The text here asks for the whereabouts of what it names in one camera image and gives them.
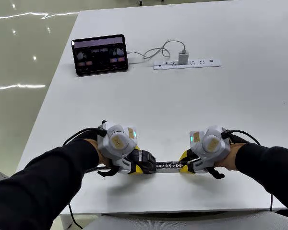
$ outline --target glossy floor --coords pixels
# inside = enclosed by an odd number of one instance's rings
[[[159,0],[143,3],[161,4]],[[10,176],[16,170],[78,12],[132,6],[138,1],[0,0],[1,172]]]

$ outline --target person's arm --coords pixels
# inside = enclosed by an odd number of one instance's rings
[[[94,140],[75,140],[33,159],[0,181],[0,230],[45,230],[81,187],[84,173],[105,159]]]
[[[216,166],[239,170],[255,179],[288,208],[288,149],[233,144],[230,154]]]

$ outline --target charger plug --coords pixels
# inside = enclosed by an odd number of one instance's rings
[[[187,65],[189,60],[189,53],[184,49],[178,53],[178,65]]]

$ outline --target white power strip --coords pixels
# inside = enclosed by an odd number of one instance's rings
[[[219,59],[207,58],[189,60],[187,65],[178,65],[178,61],[154,62],[154,69],[184,69],[184,68],[200,68],[200,67],[217,67],[222,66]]]

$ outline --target tablet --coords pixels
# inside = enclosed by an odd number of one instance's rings
[[[78,76],[128,69],[124,35],[72,40],[72,53]]]

